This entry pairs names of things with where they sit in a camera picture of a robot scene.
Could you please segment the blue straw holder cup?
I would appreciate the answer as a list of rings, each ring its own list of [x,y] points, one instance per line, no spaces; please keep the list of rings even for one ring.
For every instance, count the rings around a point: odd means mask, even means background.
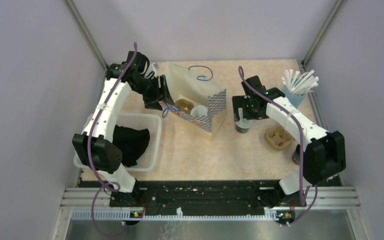
[[[293,94],[286,86],[283,88],[283,93],[289,102],[297,109],[302,101],[306,98],[307,94],[296,95]]]

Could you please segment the white plastic basket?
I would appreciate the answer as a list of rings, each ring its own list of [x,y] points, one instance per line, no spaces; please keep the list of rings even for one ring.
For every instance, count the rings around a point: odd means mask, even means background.
[[[94,136],[89,137],[88,131],[93,121],[85,126],[83,133],[74,134],[72,144],[77,156],[74,164],[79,168],[90,168],[93,163],[97,172],[114,174],[117,170],[126,169],[130,172],[148,172],[156,164],[162,133],[162,119],[148,113],[120,113],[110,120],[99,120],[94,128]],[[123,126],[135,130],[148,129],[149,145],[145,153],[137,160],[137,165],[126,167],[122,164],[123,154],[113,144],[115,126]]]

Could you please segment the stack of dark cups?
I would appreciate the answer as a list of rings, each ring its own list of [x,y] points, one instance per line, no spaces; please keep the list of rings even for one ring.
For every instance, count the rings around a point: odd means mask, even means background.
[[[291,158],[296,165],[300,165],[300,145],[298,144],[293,152]]]

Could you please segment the black cloth in basket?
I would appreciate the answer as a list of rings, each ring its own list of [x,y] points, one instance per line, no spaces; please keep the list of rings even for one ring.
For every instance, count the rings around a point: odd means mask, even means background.
[[[136,130],[124,126],[115,126],[112,143],[122,152],[122,164],[133,167],[138,159],[145,153],[150,142],[148,129]]]

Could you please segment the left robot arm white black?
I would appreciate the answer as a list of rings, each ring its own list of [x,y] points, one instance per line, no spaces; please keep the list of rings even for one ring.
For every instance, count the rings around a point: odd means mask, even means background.
[[[113,142],[113,133],[123,104],[131,92],[142,95],[147,109],[162,110],[160,103],[173,104],[166,77],[150,69],[149,59],[137,50],[128,53],[126,61],[113,63],[107,70],[104,88],[91,119],[81,133],[74,134],[74,165],[93,171],[103,187],[121,193],[129,207],[140,202],[137,180],[128,173],[122,159],[125,154]]]

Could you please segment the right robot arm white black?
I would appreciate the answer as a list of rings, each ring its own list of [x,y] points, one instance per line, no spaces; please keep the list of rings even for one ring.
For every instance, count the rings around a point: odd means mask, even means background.
[[[304,194],[308,186],[316,186],[346,168],[345,137],[329,132],[309,120],[278,88],[266,89],[257,75],[241,82],[244,95],[233,96],[233,119],[272,119],[298,143],[299,169],[275,184],[273,200],[287,206],[294,193]]]

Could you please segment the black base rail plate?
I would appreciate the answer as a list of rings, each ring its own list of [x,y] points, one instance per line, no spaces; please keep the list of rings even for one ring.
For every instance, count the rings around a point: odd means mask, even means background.
[[[136,182],[132,193],[112,193],[110,207],[144,207],[147,216],[264,215],[265,209],[299,207],[297,193],[285,194],[277,180],[183,180]]]

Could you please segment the brown pulp carrier top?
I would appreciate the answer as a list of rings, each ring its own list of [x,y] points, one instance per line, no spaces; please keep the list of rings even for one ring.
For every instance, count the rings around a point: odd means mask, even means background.
[[[190,115],[192,109],[195,107],[195,104],[189,100],[180,98],[175,101],[174,106],[176,109],[180,110],[181,112],[187,115]]]

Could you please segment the paper bag blue checkered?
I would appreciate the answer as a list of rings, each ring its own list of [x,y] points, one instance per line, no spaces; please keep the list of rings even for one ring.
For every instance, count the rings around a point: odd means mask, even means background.
[[[214,75],[205,76],[197,71],[198,66],[181,66],[168,62],[164,71],[168,89],[174,102],[185,99],[195,106],[208,108],[208,116],[194,117],[159,101],[163,117],[169,113],[183,119],[194,127],[194,131],[208,140],[213,140],[216,132],[227,117],[227,89],[214,80]]]

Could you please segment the brown pulp cup carrier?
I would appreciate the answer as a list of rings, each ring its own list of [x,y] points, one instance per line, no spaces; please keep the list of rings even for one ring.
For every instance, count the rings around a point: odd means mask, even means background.
[[[277,151],[284,150],[294,140],[293,136],[279,124],[268,128],[264,138],[267,144]]]

